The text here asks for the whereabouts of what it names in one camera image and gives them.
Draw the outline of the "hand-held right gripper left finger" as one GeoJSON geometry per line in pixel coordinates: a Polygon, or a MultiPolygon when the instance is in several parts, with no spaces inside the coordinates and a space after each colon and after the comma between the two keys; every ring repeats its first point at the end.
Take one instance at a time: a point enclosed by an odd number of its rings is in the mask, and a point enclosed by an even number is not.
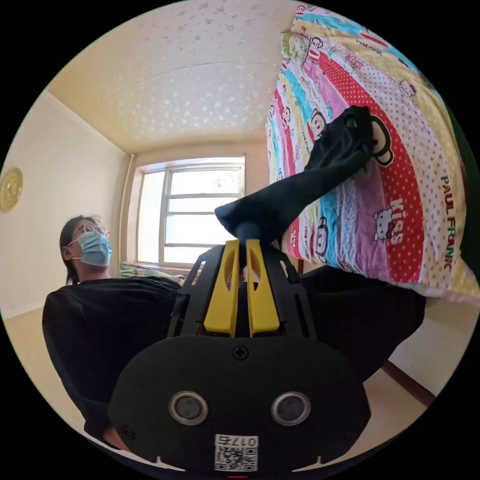
{"type": "Polygon", "coordinates": [[[240,242],[226,242],[203,322],[209,334],[233,337],[236,332],[239,294],[240,242]]]}

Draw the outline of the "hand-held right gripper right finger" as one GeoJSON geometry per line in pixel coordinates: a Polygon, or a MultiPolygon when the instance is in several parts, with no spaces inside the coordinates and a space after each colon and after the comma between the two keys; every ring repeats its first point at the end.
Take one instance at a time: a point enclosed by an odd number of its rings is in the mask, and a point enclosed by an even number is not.
{"type": "Polygon", "coordinates": [[[249,239],[245,247],[249,334],[273,334],[278,331],[280,320],[260,241],[249,239]]]}

